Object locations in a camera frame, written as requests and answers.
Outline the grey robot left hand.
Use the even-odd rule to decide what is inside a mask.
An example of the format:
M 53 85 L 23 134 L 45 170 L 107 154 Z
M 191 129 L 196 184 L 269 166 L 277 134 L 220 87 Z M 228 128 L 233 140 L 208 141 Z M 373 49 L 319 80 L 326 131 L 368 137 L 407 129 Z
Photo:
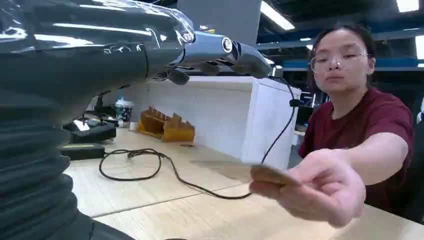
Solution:
M 181 11 L 135 0 L 3 0 L 0 123 L 61 126 L 91 99 L 135 81 L 219 66 L 257 79 L 271 66 L 254 47 L 194 29 Z

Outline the person's left hand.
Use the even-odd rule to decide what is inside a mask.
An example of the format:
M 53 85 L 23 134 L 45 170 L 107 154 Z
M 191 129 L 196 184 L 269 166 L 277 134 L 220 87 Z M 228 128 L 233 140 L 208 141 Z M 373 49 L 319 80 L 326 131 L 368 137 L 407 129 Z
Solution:
M 361 215 L 366 199 L 365 184 L 346 159 L 347 152 L 321 149 L 307 155 L 287 172 L 300 185 L 278 186 L 258 173 L 249 190 L 276 201 L 295 218 L 345 227 Z

